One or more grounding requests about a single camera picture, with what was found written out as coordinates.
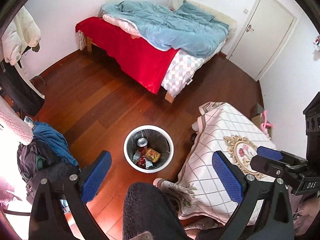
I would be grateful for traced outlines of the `red soda can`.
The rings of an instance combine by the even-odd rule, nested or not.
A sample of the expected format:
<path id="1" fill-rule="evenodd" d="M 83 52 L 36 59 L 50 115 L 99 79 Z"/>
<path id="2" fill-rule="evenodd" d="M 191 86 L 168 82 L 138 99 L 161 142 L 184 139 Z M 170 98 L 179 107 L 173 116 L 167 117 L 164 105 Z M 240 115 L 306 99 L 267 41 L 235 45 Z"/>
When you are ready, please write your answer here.
<path id="1" fill-rule="evenodd" d="M 146 138 L 141 137 L 137 140 L 137 146 L 138 146 L 138 150 L 141 153 L 141 155 L 146 154 L 147 150 L 148 150 L 148 141 Z"/>

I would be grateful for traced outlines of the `orange fries snack bag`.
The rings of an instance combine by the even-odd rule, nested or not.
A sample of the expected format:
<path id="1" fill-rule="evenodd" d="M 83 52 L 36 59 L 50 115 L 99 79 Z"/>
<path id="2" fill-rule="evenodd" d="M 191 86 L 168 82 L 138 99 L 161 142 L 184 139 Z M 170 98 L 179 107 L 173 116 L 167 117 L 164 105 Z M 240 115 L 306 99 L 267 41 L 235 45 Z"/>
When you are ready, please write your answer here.
<path id="1" fill-rule="evenodd" d="M 157 161 L 159 161 L 161 154 L 152 148 L 148 148 L 146 154 L 144 154 L 144 157 L 152 163 L 156 163 Z"/>

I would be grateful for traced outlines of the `pink panther plush toy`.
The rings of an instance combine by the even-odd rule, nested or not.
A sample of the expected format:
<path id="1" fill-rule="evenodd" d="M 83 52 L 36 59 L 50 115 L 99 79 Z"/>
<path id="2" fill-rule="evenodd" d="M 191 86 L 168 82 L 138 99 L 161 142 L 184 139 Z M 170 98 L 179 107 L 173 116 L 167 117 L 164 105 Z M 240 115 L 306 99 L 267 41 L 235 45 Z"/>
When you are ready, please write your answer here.
<path id="1" fill-rule="evenodd" d="M 261 120 L 261 124 L 260 124 L 261 131 L 266 136 L 271 138 L 271 132 L 272 132 L 272 128 L 274 127 L 274 125 L 269 123 L 267 120 L 267 110 L 264 110 L 262 113 L 260 113 L 260 120 Z"/>

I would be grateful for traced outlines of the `blue clothes pile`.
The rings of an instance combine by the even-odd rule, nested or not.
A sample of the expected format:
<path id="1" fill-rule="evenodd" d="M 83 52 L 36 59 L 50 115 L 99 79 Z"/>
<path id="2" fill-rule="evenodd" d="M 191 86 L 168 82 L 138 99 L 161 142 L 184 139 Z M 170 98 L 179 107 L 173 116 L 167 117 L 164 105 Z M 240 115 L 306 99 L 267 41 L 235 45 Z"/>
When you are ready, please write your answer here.
<path id="1" fill-rule="evenodd" d="M 65 137 L 45 122 L 35 121 L 33 127 L 34 139 L 40 140 L 59 157 L 65 164 L 79 166 L 77 160 L 69 151 L 68 142 Z"/>

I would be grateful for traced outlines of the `cardboard box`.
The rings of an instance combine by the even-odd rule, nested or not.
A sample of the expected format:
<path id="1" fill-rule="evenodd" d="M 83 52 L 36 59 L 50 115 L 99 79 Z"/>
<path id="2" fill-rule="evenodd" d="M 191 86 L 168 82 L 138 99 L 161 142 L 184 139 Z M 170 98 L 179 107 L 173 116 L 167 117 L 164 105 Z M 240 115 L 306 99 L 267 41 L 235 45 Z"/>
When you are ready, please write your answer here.
<path id="1" fill-rule="evenodd" d="M 263 118 L 260 116 L 261 113 L 263 113 L 263 111 L 264 111 L 264 108 L 259 103 L 256 103 L 255 106 L 252 109 L 251 121 L 258 128 L 260 128 L 261 123 L 264 121 Z"/>

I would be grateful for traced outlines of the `white grid tablecloth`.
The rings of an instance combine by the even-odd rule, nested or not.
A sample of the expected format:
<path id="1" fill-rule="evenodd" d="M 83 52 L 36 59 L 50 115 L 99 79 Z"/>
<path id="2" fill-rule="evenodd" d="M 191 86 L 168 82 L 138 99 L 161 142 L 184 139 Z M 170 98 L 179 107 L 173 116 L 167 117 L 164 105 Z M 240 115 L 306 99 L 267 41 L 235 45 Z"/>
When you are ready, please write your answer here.
<path id="1" fill-rule="evenodd" d="M 153 183 L 177 203 L 179 219 L 203 215 L 226 224 L 242 201 L 243 189 L 224 160 L 236 165 L 243 176 L 249 174 L 257 180 L 273 182 L 271 176 L 253 170 L 251 160 L 258 147 L 276 147 L 227 102 L 208 102 L 199 110 L 199 133 L 178 181 L 158 178 Z"/>

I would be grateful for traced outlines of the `black chair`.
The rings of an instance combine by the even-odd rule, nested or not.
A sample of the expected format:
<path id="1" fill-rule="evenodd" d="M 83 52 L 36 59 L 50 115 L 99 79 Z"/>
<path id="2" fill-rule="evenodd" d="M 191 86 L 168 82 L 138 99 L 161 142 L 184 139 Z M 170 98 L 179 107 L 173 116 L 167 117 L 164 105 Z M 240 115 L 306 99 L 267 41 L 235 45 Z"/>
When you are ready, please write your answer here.
<path id="1" fill-rule="evenodd" d="M 44 105 L 44 97 L 24 81 L 14 66 L 4 60 L 1 61 L 1 87 L 30 116 L 36 116 Z"/>

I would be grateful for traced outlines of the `white door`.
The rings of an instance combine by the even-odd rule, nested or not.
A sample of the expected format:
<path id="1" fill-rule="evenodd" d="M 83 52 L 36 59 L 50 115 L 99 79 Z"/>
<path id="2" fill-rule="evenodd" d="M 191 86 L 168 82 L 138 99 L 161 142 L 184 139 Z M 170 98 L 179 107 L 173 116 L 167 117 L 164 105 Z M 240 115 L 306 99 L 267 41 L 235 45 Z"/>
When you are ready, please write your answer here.
<path id="1" fill-rule="evenodd" d="M 295 16 L 277 0 L 257 0 L 227 59 L 258 81 L 295 22 Z"/>

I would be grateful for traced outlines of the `pink patterned mattress cover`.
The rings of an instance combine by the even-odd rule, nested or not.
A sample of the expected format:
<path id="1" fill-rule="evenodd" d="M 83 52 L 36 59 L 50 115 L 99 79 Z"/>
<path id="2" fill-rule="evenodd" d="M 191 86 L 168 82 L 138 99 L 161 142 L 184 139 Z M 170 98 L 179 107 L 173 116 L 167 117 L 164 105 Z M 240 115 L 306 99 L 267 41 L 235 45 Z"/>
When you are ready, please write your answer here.
<path id="1" fill-rule="evenodd" d="M 186 85 L 192 82 L 195 72 L 218 54 L 225 43 L 226 39 L 207 58 L 194 57 L 180 49 L 172 59 L 161 86 L 175 98 Z"/>

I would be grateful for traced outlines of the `red bed sheet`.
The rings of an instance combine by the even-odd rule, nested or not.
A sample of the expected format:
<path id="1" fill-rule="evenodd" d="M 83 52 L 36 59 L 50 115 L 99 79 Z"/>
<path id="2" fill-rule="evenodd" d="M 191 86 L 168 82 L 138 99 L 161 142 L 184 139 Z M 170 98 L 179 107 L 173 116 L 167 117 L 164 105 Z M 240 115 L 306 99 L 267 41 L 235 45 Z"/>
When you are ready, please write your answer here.
<path id="1" fill-rule="evenodd" d="M 108 56 L 116 59 L 121 70 L 148 91 L 157 94 L 177 49 L 160 51 L 143 38 L 133 39 L 120 27 L 102 18 L 90 17 L 75 26 Z"/>

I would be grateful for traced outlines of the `cream puffer jacket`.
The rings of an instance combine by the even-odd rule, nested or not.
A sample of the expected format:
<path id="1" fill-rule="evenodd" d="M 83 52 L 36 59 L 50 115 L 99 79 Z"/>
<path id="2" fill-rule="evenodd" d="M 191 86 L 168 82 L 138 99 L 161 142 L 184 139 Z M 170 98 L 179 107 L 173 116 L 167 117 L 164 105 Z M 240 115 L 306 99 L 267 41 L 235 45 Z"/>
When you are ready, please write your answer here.
<path id="1" fill-rule="evenodd" d="M 25 6 L 21 7 L 1 37 L 4 61 L 13 66 L 27 47 L 36 47 L 40 40 L 40 28 Z"/>

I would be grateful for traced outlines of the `light blue duvet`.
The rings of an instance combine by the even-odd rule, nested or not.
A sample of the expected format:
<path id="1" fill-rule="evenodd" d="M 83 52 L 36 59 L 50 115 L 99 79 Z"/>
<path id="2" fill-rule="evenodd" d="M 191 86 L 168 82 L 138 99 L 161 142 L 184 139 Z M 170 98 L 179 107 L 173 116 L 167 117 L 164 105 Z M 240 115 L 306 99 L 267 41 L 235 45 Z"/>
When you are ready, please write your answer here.
<path id="1" fill-rule="evenodd" d="M 161 51 L 182 49 L 194 57 L 207 58 L 229 33 L 225 23 L 208 22 L 147 1 L 106 3 L 101 9 L 103 16 L 131 23 L 142 38 Z"/>

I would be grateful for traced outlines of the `blue pillow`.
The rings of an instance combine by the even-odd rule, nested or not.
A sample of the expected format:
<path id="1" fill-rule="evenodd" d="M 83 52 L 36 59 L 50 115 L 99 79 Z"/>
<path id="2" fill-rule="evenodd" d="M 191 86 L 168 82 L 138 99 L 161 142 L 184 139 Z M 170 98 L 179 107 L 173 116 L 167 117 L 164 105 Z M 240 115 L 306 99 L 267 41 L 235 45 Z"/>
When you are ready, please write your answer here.
<path id="1" fill-rule="evenodd" d="M 176 10 L 176 12 L 192 14 L 197 17 L 201 17 L 208 22 L 214 19 L 214 16 L 212 14 L 205 12 L 199 7 L 191 4 L 190 2 L 187 2 L 186 0 L 183 1 L 183 4 Z"/>

